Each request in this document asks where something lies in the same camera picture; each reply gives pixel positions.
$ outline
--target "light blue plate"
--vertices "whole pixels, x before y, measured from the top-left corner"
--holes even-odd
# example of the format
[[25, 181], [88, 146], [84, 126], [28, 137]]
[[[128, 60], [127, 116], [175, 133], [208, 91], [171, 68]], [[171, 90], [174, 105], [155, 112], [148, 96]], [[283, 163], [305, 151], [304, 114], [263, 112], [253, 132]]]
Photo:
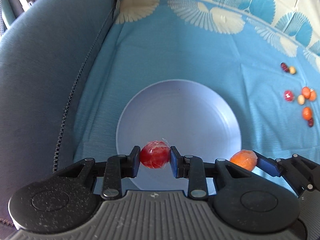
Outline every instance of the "light blue plate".
[[[149, 141], [176, 146], [181, 155], [195, 155], [204, 162], [229, 159], [241, 149], [238, 122], [229, 105], [213, 90], [188, 80], [155, 83], [136, 94], [124, 108], [116, 131], [118, 154], [129, 154]], [[175, 179], [170, 165], [149, 169], [140, 165], [132, 179], [141, 190], [185, 190], [187, 179]], [[215, 192], [212, 179], [208, 191]]]

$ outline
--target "orange ball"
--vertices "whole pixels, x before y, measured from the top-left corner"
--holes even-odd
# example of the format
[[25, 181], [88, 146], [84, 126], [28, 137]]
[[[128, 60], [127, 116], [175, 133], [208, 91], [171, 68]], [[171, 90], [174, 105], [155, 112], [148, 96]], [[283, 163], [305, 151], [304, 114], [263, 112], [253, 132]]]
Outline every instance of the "orange ball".
[[310, 90], [310, 88], [308, 88], [308, 87], [304, 87], [304, 88], [302, 88], [302, 90], [301, 90], [301, 94], [304, 96], [304, 98], [306, 98], [306, 99], [309, 99], [310, 98], [310, 93], [311, 93], [311, 90]]
[[310, 98], [309, 98], [309, 100], [310, 100], [310, 101], [315, 101], [316, 98], [317, 98], [317, 93], [316, 93], [316, 91], [314, 91], [313, 89], [311, 89], [311, 90], [310, 90]]
[[257, 156], [253, 151], [241, 150], [230, 158], [230, 162], [248, 170], [252, 171], [257, 165]]
[[312, 118], [312, 110], [310, 107], [305, 107], [302, 109], [302, 117], [307, 121], [309, 121]]

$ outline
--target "fabric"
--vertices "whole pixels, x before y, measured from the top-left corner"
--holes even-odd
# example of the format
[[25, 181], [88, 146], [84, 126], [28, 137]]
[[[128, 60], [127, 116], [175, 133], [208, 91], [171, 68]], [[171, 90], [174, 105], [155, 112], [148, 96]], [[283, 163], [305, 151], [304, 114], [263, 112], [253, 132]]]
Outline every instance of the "fabric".
[[[52, 174], [56, 151], [58, 168], [72, 163], [73, 120], [88, 72], [112, 24], [114, 1], [38, 0], [4, 34], [0, 218], [11, 220], [8, 201], [16, 190]], [[1, 227], [4, 239], [10, 227]]]
[[[304, 106], [283, 98], [285, 90], [298, 96], [304, 86], [320, 91], [319, 1], [121, 0], [80, 100], [74, 161], [117, 154], [116, 127], [129, 100], [155, 82], [187, 79], [227, 101], [243, 149], [320, 163], [319, 99], [304, 105], [314, 112], [309, 128]], [[285, 73], [282, 62], [297, 73]]]

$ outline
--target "small candy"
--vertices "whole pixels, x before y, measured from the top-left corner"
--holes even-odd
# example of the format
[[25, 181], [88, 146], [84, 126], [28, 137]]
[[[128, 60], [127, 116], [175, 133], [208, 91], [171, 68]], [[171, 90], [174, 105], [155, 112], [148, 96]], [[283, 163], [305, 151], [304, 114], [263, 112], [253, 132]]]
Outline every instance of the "small candy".
[[295, 69], [293, 66], [290, 66], [290, 67], [289, 67], [289, 73], [290, 73], [291, 75], [295, 74], [295, 73], [296, 73], [296, 69]]
[[308, 126], [309, 126], [309, 127], [312, 127], [312, 126], [313, 126], [313, 123], [314, 123], [314, 121], [313, 121], [313, 118], [311, 117], [311, 119], [308, 120]]
[[301, 90], [301, 94], [304, 96], [304, 98], [306, 98], [306, 99], [309, 99], [310, 98], [310, 93], [311, 93], [311, 90], [310, 90], [310, 88], [308, 88], [308, 87], [304, 87], [304, 88], [302, 88], [302, 90]]
[[252, 171], [257, 165], [257, 156], [253, 151], [241, 150], [230, 158], [230, 162]]
[[281, 63], [281, 68], [283, 69], [283, 71], [289, 72], [289, 68], [288, 68], [288, 66], [287, 66], [286, 63], [282, 62], [282, 63]]
[[299, 105], [303, 105], [305, 102], [304, 96], [303, 95], [299, 95], [297, 98], [298, 104]]
[[310, 100], [310, 101], [315, 101], [316, 98], [317, 98], [317, 93], [316, 93], [316, 91], [314, 91], [313, 89], [310, 89], [310, 98], [309, 98], [309, 100]]
[[294, 94], [290, 90], [286, 90], [283, 96], [284, 99], [288, 102], [292, 102], [294, 100]]
[[312, 110], [310, 107], [305, 107], [302, 110], [302, 117], [303, 119], [309, 121], [312, 118]]
[[163, 141], [148, 142], [140, 152], [140, 161], [147, 168], [162, 168], [170, 161], [169, 145]]

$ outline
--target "metal pin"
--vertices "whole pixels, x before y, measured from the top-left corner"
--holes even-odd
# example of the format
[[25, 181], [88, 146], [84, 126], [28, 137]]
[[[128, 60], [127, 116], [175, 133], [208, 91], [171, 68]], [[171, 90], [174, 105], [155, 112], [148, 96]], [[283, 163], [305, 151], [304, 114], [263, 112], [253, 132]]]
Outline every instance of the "metal pin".
[[205, 197], [206, 195], [207, 193], [202, 189], [194, 189], [193, 191], [191, 191], [191, 196], [195, 198]]
[[119, 195], [119, 191], [114, 188], [109, 188], [103, 191], [105, 197], [115, 197]]

